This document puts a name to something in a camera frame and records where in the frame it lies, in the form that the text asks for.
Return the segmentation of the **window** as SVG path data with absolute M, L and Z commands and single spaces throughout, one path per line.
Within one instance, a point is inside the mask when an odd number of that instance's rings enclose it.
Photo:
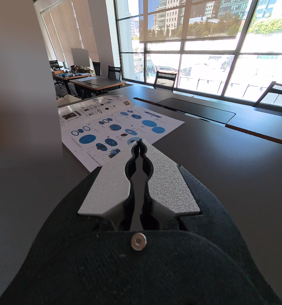
M 282 84 L 282 0 L 114 1 L 122 76 L 255 102 Z

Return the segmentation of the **wooden-edged grey desk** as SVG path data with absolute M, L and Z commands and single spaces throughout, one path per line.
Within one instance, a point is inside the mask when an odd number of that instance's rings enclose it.
M 69 81 L 72 79 L 78 79 L 78 78 L 85 78 L 85 77 L 90 77 L 91 74 L 73 74 L 73 73 L 59 73 L 57 74 L 56 72 L 61 72 L 61 71 L 53 71 L 52 76 L 56 79 L 64 80 L 64 81 Z
M 114 90 L 126 84 L 126 81 L 123 80 L 86 75 L 81 78 L 70 79 L 70 82 L 74 84 L 78 95 L 82 99 L 87 98 L 87 96 L 92 97 L 92 94 L 94 96 L 105 94 L 108 90 Z

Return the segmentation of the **white cardboard box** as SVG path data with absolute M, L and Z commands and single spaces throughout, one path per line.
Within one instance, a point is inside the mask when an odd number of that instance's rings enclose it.
M 76 102 L 81 102 L 81 99 L 72 95 L 65 95 L 64 97 L 57 99 L 57 106 L 58 108 L 60 108 L 63 107 L 64 105 L 73 104 Z

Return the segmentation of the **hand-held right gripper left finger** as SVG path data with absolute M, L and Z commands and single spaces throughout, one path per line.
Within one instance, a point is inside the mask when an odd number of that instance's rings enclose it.
M 138 154 L 139 141 L 135 141 L 102 166 L 79 215 L 108 219 L 117 230 L 129 231 L 135 207 L 131 177 Z

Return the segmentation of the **dark frame chair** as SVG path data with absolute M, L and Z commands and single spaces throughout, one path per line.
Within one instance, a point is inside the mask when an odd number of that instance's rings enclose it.
M 177 73 L 157 71 L 153 87 L 173 91 Z
M 282 112 L 282 84 L 271 82 L 253 107 Z

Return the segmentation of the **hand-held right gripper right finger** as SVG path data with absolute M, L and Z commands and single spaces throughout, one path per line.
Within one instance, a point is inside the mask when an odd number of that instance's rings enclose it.
M 140 140 L 143 171 L 147 175 L 140 215 L 144 230 L 159 230 L 180 216 L 198 215 L 200 208 L 177 163 L 144 139 Z

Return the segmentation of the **beige roller blind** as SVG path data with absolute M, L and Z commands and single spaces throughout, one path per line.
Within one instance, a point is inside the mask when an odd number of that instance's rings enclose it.
M 41 12 L 41 18 L 44 23 L 44 30 L 46 33 L 45 39 L 48 50 L 50 52 L 50 57 L 51 57 L 50 59 L 51 60 L 58 59 L 62 61 L 62 55 L 59 54 L 61 48 L 59 41 L 57 39 L 57 34 L 50 11 L 46 9 L 43 12 Z
M 83 48 L 71 0 L 63 1 L 50 10 L 68 66 L 74 64 L 72 48 Z

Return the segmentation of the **instruction manual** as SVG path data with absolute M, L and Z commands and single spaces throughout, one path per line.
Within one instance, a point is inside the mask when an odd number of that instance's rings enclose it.
M 100 96 L 58 109 L 63 144 L 92 172 L 137 140 L 155 143 L 184 122 L 133 104 L 124 96 Z

